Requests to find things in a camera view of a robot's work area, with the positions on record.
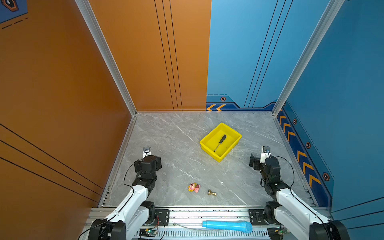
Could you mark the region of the black yellow handled screwdriver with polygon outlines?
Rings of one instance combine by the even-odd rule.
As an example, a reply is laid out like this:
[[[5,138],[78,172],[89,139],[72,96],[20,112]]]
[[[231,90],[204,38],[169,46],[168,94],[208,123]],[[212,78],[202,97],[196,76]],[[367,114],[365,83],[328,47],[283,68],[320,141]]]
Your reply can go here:
[[[227,135],[223,135],[222,138],[220,139],[217,147],[214,149],[214,152],[217,151],[217,149],[219,148],[219,146],[224,142],[224,140],[227,138]]]

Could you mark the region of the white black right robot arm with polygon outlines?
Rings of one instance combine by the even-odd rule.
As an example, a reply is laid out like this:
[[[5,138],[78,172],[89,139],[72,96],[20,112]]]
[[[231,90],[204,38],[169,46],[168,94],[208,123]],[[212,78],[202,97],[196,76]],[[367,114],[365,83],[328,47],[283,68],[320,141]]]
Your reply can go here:
[[[260,185],[273,199],[265,205],[265,222],[287,228],[298,240],[349,240],[347,228],[336,220],[320,214],[303,202],[292,187],[281,179],[281,167],[277,156],[262,153],[262,157],[250,156],[249,166],[261,173]]]

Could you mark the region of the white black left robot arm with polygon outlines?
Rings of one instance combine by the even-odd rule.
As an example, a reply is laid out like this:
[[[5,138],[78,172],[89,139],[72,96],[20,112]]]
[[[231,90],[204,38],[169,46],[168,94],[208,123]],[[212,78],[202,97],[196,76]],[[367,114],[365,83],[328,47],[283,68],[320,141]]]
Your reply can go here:
[[[135,180],[124,200],[104,219],[95,220],[87,230],[89,240],[131,240],[140,227],[155,218],[155,205],[147,198],[154,189],[161,157],[148,155],[134,162]]]

